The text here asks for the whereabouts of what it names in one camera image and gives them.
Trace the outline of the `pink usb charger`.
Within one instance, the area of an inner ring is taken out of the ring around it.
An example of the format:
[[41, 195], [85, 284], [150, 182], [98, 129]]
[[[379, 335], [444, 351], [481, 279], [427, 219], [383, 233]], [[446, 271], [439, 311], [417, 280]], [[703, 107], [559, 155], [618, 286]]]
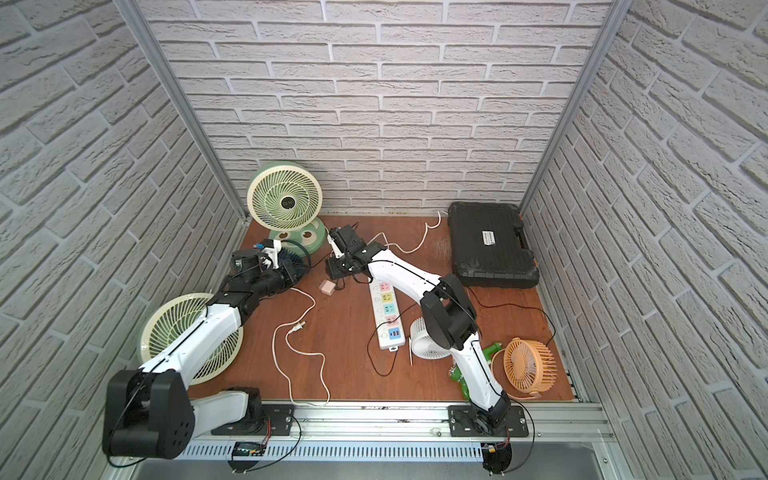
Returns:
[[336, 291], [336, 287], [337, 285], [335, 282], [324, 279], [319, 285], [319, 290], [322, 294], [331, 296]]

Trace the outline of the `white power strip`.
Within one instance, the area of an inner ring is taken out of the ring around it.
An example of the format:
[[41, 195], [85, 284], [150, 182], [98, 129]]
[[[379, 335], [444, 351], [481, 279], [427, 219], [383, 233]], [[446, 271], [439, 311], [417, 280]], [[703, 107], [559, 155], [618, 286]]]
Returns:
[[379, 347], [396, 352], [405, 345], [406, 338], [394, 288], [390, 283], [372, 280], [369, 289]]

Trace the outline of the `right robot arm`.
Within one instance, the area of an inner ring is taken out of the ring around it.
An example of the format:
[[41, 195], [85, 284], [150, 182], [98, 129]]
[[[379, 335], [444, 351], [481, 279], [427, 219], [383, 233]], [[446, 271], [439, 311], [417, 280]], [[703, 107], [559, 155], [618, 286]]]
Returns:
[[485, 359], [477, 312], [458, 277], [423, 271], [383, 245], [365, 242], [350, 225], [331, 229], [328, 242], [333, 250], [333, 257], [326, 261], [330, 279], [364, 274], [390, 284], [419, 304], [428, 335], [450, 352], [463, 375], [475, 428], [486, 435], [500, 428], [510, 398]]

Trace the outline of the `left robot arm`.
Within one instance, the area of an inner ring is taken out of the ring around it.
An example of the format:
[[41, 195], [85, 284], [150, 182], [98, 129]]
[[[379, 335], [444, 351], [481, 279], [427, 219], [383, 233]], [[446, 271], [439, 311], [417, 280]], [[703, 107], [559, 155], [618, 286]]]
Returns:
[[232, 388], [192, 400], [188, 389], [215, 350], [250, 318], [260, 302], [295, 286], [304, 267], [248, 267], [228, 276], [193, 323], [135, 370], [108, 382], [102, 451], [108, 457], [173, 459], [190, 441], [216, 429], [259, 432], [268, 419], [260, 393]]

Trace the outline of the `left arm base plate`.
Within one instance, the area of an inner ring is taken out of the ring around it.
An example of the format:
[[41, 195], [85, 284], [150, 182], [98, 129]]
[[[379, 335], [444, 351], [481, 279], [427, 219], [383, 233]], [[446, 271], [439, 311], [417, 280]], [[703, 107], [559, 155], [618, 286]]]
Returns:
[[245, 416], [211, 431], [214, 436], [289, 436], [293, 424], [292, 404], [249, 405]]

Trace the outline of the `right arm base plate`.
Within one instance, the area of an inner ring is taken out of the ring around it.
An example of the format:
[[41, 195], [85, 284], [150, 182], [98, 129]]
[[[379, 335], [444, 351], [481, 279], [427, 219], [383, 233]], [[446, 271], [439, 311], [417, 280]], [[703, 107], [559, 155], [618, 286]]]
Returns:
[[448, 426], [452, 437], [526, 438], [529, 428], [520, 406], [511, 406], [503, 417], [492, 420], [481, 410], [470, 405], [449, 405]]

